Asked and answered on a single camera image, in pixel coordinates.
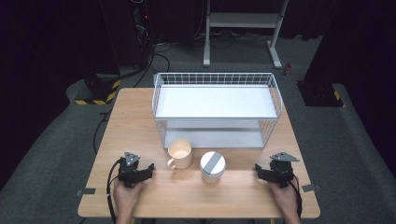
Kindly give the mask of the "white jar with grey-striped lid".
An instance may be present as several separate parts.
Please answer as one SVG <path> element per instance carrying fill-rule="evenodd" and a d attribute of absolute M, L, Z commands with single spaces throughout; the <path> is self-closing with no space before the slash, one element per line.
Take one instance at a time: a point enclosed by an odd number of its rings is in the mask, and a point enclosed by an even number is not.
<path fill-rule="evenodd" d="M 224 157 L 216 152 L 209 151 L 200 160 L 202 179 L 207 184 L 218 183 L 225 171 L 226 161 Z"/>

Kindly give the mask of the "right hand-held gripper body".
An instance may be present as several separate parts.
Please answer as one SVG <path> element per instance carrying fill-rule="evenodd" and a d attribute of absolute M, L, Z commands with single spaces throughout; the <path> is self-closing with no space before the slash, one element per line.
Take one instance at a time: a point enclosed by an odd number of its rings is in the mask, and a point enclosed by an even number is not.
<path fill-rule="evenodd" d="M 287 152 L 279 152 L 271 155 L 269 163 L 270 170 L 265 171 L 263 178 L 266 181 L 277 183 L 282 189 L 294 178 L 294 172 L 291 163 L 298 162 L 299 159 Z"/>

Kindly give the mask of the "dark equipment tower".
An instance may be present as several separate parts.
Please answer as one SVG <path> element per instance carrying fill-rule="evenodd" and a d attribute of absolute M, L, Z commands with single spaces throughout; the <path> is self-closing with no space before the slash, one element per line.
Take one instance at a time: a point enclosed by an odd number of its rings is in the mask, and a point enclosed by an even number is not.
<path fill-rule="evenodd" d="M 149 0 L 128 0 L 134 19 L 136 40 L 138 46 L 138 69 L 147 66 L 149 55 L 153 50 L 153 22 Z"/>

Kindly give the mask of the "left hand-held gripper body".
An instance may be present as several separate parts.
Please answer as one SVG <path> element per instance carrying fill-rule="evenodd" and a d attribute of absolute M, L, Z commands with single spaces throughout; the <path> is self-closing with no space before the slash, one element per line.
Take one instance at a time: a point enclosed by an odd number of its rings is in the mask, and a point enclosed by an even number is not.
<path fill-rule="evenodd" d="M 131 152 L 125 152 L 124 157 L 120 159 L 118 180 L 126 188 L 133 188 L 137 184 L 139 160 L 140 157 Z"/>

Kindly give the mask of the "white wire shelf rack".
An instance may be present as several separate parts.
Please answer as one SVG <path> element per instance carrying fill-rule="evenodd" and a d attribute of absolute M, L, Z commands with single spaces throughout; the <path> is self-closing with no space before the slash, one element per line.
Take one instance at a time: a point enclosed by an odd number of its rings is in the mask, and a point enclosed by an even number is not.
<path fill-rule="evenodd" d="M 283 100 L 271 73 L 159 73 L 152 113 L 164 147 L 264 148 Z"/>

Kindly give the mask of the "black yellow striped stand base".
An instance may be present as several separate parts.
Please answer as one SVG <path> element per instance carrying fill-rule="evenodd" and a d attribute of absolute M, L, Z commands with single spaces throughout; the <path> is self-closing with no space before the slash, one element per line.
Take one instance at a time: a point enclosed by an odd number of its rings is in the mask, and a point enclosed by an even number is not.
<path fill-rule="evenodd" d="M 74 101 L 77 105 L 107 105 L 115 98 L 120 78 L 93 75 L 83 79 Z"/>
<path fill-rule="evenodd" d="M 306 106 L 344 107 L 339 92 L 332 86 L 319 86 L 298 81 L 297 87 Z"/>

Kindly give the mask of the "person's left hand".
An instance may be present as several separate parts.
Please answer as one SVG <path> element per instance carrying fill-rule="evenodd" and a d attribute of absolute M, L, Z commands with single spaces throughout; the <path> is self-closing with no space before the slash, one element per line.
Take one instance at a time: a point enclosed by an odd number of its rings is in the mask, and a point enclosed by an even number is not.
<path fill-rule="evenodd" d="M 118 210 L 117 219 L 127 221 L 132 219 L 134 208 L 138 202 L 139 193 L 143 187 L 143 183 L 138 183 L 133 188 L 127 188 L 124 183 L 119 180 L 114 182 L 113 195 Z"/>

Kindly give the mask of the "person's right hand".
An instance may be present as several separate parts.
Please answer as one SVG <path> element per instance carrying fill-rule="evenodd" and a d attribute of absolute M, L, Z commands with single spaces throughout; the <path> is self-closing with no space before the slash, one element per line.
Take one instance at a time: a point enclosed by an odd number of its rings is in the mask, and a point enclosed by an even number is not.
<path fill-rule="evenodd" d="M 276 205 L 279 208 L 284 218 L 297 217 L 297 196 L 294 188 L 291 185 L 281 188 L 276 183 L 269 182 L 273 195 L 275 197 Z"/>

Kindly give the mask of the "cream ceramic mug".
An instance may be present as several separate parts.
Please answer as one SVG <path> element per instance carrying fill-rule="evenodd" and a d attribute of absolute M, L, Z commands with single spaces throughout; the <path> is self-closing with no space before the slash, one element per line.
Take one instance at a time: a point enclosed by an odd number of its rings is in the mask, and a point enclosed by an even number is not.
<path fill-rule="evenodd" d="M 168 169 L 185 169 L 192 163 L 191 143 L 186 139 L 177 139 L 168 148 L 170 160 L 167 162 Z"/>

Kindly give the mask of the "white metal stand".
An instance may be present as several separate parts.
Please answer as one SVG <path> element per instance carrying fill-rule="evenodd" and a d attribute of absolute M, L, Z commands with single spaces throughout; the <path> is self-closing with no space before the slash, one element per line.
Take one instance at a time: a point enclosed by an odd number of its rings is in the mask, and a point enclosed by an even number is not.
<path fill-rule="evenodd" d="M 289 0 L 282 0 L 278 13 L 232 13 L 212 12 L 211 0 L 206 0 L 205 12 L 205 44 L 203 54 L 203 67 L 210 66 L 210 29 L 215 28 L 257 28 L 273 29 L 272 39 L 266 42 L 274 68 L 282 68 L 276 51 L 276 41 L 285 18 Z"/>

